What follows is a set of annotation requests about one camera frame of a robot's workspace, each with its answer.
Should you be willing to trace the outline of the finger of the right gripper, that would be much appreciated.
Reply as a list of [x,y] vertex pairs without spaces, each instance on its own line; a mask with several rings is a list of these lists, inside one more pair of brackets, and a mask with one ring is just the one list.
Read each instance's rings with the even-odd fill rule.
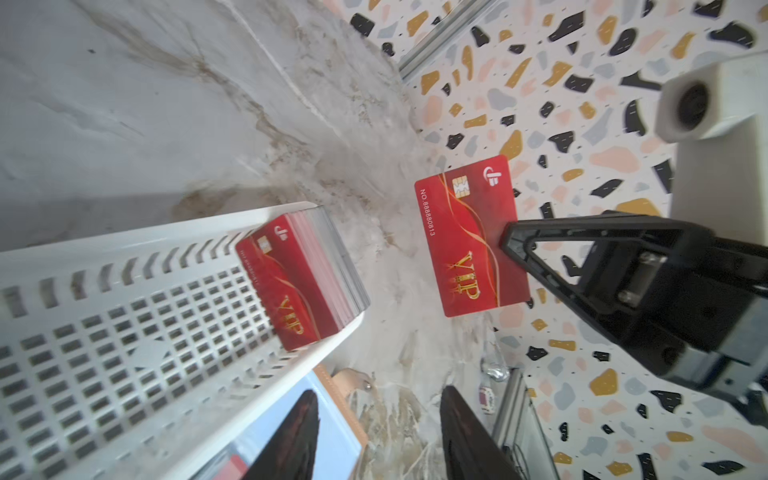
[[629,242],[691,268],[714,241],[712,230],[669,218],[608,211],[596,216],[510,222],[500,238],[504,254],[540,282],[562,277],[534,252],[538,242]]
[[678,361],[678,337],[662,324],[667,288],[674,278],[667,257],[653,251],[592,251],[576,284],[532,252],[511,251],[525,268],[571,311],[620,346],[655,375]]

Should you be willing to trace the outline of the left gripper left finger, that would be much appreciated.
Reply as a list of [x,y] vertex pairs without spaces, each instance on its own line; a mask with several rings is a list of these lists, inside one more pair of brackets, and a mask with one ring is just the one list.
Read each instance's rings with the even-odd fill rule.
[[305,390],[242,479],[312,479],[319,429],[317,394]]

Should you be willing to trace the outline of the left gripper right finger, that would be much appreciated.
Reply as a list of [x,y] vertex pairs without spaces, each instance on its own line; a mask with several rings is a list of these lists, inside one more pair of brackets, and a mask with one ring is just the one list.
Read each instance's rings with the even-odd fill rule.
[[452,385],[441,394],[440,422],[448,479],[521,479]]

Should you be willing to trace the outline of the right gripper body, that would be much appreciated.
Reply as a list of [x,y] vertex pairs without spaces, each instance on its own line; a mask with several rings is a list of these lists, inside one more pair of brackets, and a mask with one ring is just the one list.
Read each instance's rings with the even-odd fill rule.
[[[593,243],[592,251],[650,251],[629,242]],[[667,262],[674,278],[662,324],[678,337],[678,361],[656,376],[726,401],[749,423],[766,425],[766,248],[714,234],[695,266]]]

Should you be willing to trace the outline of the tan leather card holder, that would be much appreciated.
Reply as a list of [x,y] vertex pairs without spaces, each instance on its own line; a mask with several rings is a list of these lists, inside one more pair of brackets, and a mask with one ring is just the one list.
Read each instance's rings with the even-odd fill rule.
[[351,406],[370,378],[320,364],[230,440],[195,479],[350,479],[369,442]]

